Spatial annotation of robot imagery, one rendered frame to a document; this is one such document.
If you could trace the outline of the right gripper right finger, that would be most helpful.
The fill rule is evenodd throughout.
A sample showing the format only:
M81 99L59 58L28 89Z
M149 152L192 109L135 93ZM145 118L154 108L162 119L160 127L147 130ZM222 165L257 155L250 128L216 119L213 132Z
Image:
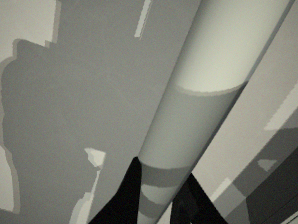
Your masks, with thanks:
M228 223L220 215L191 172L173 199L170 224Z

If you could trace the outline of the white long tube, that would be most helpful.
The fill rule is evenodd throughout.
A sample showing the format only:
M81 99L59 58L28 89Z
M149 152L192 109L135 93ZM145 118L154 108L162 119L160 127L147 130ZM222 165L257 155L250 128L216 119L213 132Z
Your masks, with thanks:
M137 224L157 224L212 142L295 0L201 0L138 160Z

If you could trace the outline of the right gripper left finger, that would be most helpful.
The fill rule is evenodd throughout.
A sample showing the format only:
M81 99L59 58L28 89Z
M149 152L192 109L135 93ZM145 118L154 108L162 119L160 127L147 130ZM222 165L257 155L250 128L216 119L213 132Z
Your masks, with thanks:
M134 157L110 201L88 224L137 224L142 165Z

